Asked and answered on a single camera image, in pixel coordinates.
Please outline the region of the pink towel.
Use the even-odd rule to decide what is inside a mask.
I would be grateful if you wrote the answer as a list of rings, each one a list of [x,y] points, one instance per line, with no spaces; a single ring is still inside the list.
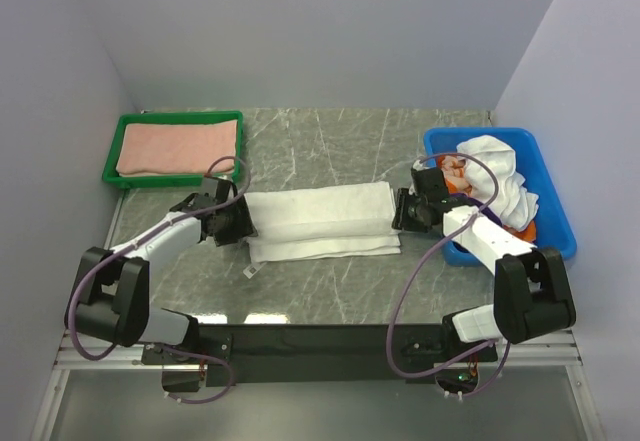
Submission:
[[[124,177],[203,174],[214,166],[230,172],[237,122],[216,124],[133,123],[124,132],[116,171]]]

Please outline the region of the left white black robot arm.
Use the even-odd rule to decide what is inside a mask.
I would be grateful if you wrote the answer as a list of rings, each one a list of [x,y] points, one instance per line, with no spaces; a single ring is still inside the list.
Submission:
[[[118,346],[142,343],[158,345],[180,363],[199,357],[198,321],[185,313],[153,308],[151,274],[209,238],[220,247],[255,236],[247,188],[206,176],[198,192],[142,234],[111,249],[85,251],[65,313],[76,351],[98,361]]]

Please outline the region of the large white waffle towel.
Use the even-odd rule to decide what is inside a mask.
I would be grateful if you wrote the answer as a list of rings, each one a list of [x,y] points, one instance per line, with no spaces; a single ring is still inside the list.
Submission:
[[[246,195],[257,235],[250,259],[265,263],[401,252],[387,182]]]

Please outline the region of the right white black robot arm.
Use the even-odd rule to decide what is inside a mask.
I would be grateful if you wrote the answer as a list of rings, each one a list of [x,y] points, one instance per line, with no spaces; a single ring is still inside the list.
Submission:
[[[493,275],[490,304],[445,316],[440,339],[428,350],[462,360],[475,346],[504,339],[512,344],[572,327],[577,318],[562,254],[540,248],[499,226],[464,195],[453,195],[438,168],[411,170],[412,186],[397,192],[395,230],[442,230]]]

